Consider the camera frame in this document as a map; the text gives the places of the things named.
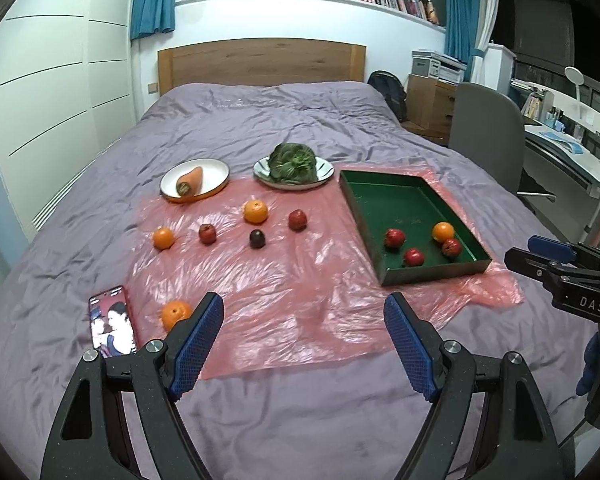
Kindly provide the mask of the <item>green tray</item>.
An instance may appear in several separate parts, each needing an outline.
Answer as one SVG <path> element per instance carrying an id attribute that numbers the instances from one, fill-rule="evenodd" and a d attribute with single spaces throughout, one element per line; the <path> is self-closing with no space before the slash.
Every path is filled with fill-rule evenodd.
<path id="1" fill-rule="evenodd" d="M 492 261 L 464 220 L 422 177 L 342 170 L 339 184 L 379 284 L 398 286 L 446 280 L 484 272 Z M 441 245 L 431 237 L 438 222 L 455 229 L 463 246 L 455 259 L 442 255 Z M 402 230 L 406 241 L 397 252 L 388 252 L 384 236 L 388 229 Z M 404 252 L 417 248 L 425 256 L 422 266 L 406 266 Z"/>

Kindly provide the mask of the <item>white plate orange rim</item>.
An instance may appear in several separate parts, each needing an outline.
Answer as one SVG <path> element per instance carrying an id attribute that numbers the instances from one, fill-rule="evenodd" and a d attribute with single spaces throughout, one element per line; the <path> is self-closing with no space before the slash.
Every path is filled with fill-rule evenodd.
<path id="1" fill-rule="evenodd" d="M 182 174 L 187 174 L 196 166 L 201 166 L 204 172 L 200 192 L 195 196 L 179 196 L 176 192 L 176 181 Z M 164 174 L 160 181 L 160 194 L 169 202 L 176 204 L 198 202 L 221 192 L 227 186 L 229 178 L 230 168 L 225 162 L 211 158 L 193 159 L 181 162 Z"/>

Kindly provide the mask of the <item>green leafy vegetable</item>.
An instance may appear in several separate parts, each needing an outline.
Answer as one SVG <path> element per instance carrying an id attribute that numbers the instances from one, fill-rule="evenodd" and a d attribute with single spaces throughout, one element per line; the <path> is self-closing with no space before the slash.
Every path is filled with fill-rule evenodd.
<path id="1" fill-rule="evenodd" d="M 316 156 L 306 144 L 278 144 L 268 156 L 268 168 L 274 182 L 306 184 L 317 180 Z"/>

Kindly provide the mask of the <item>white printer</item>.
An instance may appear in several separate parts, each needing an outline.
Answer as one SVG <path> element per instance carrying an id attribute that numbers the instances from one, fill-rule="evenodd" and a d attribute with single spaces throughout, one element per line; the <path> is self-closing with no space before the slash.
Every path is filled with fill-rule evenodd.
<path id="1" fill-rule="evenodd" d="M 461 84 L 465 80 L 467 65 L 452 56 L 430 51 L 412 52 L 412 74 L 434 78 L 448 84 Z"/>

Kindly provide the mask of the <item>white wardrobe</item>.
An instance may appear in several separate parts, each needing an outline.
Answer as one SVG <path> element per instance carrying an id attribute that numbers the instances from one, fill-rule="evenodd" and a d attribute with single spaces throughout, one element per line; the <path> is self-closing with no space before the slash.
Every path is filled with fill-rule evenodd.
<path id="1" fill-rule="evenodd" d="M 0 175 L 32 240 L 136 123 L 132 0 L 15 0 L 0 23 Z"/>

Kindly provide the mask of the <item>grey office chair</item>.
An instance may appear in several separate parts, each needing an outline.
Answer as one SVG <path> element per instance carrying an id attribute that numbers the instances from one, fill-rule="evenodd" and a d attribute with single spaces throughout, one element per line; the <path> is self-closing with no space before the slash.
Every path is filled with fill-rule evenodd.
<path id="1" fill-rule="evenodd" d="M 537 197 L 554 203 L 524 170 L 526 130 L 520 109 L 508 96 L 481 84 L 463 82 L 455 91 L 448 147 L 462 154 L 522 200 Z"/>

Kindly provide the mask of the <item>large orange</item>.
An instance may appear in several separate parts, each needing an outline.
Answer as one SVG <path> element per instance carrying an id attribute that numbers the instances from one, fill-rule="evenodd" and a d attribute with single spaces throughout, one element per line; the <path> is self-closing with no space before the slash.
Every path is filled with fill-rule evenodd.
<path id="1" fill-rule="evenodd" d="M 172 300 L 163 305 L 161 309 L 161 322 L 163 329 L 170 333 L 174 325 L 186 320 L 193 313 L 193 307 L 183 300 Z"/>

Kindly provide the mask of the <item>smartphone in red case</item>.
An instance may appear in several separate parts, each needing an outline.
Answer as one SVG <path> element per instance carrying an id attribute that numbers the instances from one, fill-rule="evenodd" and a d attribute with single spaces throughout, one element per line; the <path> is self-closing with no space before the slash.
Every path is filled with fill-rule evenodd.
<path id="1" fill-rule="evenodd" d="M 128 293 L 116 286 L 91 296 L 88 318 L 92 345 L 105 358 L 128 356 L 136 351 Z"/>

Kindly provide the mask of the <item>small red apple right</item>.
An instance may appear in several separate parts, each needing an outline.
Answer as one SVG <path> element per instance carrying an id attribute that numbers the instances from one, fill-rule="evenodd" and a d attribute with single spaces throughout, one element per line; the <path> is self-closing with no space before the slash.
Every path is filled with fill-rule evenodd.
<path id="1" fill-rule="evenodd" d="M 301 209 L 296 209 L 288 214 L 288 226 L 291 231 L 301 232 L 308 226 L 308 217 Z"/>

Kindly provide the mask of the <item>carrot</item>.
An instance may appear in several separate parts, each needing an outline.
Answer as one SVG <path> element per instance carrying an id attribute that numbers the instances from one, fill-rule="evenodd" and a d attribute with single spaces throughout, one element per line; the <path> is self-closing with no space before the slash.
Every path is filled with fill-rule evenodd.
<path id="1" fill-rule="evenodd" d="M 181 197 L 195 196 L 200 192 L 202 185 L 201 166 L 196 166 L 187 174 L 182 174 L 176 181 L 176 192 Z"/>

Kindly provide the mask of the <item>pink plastic sheet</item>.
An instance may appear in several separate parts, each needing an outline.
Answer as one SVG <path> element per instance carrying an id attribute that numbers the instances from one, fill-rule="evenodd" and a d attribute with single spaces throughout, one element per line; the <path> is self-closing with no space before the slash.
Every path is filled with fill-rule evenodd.
<path id="1" fill-rule="evenodd" d="M 245 222 L 248 200 L 263 200 L 268 220 Z M 308 217 L 301 232 L 288 226 L 296 209 Z M 164 335 L 161 309 L 167 302 L 198 304 L 207 292 L 223 299 L 224 323 L 204 378 L 344 361 L 391 347 L 382 319 L 388 289 L 378 283 L 337 181 L 294 193 L 235 178 L 197 203 L 142 200 L 136 222 L 125 286 L 139 342 Z M 212 245 L 199 240 L 204 223 L 218 234 Z M 152 244 L 159 228 L 175 236 L 162 252 Z M 265 234 L 261 249 L 249 245 L 255 229 Z"/>

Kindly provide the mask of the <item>blue curtain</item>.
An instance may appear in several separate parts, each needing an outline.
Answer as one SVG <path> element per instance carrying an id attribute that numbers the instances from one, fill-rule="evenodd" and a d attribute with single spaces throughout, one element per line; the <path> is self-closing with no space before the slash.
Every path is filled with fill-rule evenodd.
<path id="1" fill-rule="evenodd" d="M 175 29 L 175 0 L 133 0 L 130 39 L 167 34 Z"/>
<path id="2" fill-rule="evenodd" d="M 465 81 L 484 84 L 484 57 L 498 0 L 446 0 L 444 53 L 466 65 Z"/>

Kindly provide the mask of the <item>wooden nightstand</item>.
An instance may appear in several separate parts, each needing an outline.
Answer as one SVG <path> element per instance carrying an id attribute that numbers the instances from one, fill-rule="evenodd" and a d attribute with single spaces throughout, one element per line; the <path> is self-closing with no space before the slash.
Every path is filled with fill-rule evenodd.
<path id="1" fill-rule="evenodd" d="M 442 146 L 449 145 L 456 85 L 410 75 L 406 85 L 406 121 L 401 125 Z"/>

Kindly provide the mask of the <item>dark purple plum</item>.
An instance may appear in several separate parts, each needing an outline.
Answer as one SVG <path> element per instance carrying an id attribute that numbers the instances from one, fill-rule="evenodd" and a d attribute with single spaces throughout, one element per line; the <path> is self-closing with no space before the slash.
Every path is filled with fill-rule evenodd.
<path id="1" fill-rule="evenodd" d="M 259 229 L 252 230 L 249 233 L 249 245 L 253 249 L 263 248 L 266 245 L 264 232 Z"/>

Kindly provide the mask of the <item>big dark red apple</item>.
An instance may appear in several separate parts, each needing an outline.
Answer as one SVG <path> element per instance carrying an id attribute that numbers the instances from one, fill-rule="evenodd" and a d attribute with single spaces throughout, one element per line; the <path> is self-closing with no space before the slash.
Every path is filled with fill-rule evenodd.
<path id="1" fill-rule="evenodd" d="M 385 232 L 384 246 L 388 252 L 397 252 L 405 241 L 406 235 L 400 229 L 391 228 Z"/>

